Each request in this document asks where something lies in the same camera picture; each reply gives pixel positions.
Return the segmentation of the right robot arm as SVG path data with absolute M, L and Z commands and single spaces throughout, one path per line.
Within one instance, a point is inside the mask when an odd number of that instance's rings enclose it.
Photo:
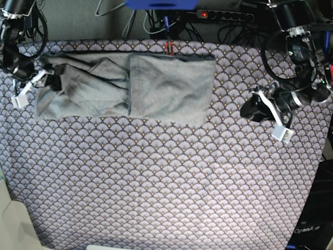
M 35 54 L 26 56 L 20 53 L 18 44 L 26 36 L 34 41 L 32 31 L 41 36 L 42 43 Z M 1 1 L 1 69 L 21 82 L 21 88 L 31 83 L 36 88 L 48 86 L 53 91 L 61 90 L 60 77 L 50 64 L 40 71 L 34 66 L 46 47 L 47 39 L 46 19 L 36 1 Z

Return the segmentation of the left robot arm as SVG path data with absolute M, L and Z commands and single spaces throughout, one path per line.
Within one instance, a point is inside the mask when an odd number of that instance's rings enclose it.
M 290 128 L 295 110 L 311 102 L 324 103 L 332 94 L 331 78 L 328 76 L 327 58 L 321 60 L 309 26 L 315 17 L 307 1 L 260 1 L 273 13 L 278 30 L 272 32 L 261 46 L 263 66 L 274 79 L 268 86 L 257 86 L 246 101 L 240 115 L 254 122 L 275 121 Z M 293 78 L 276 75 L 268 64 L 266 49 L 276 38 L 283 36 L 286 52 L 295 65 Z

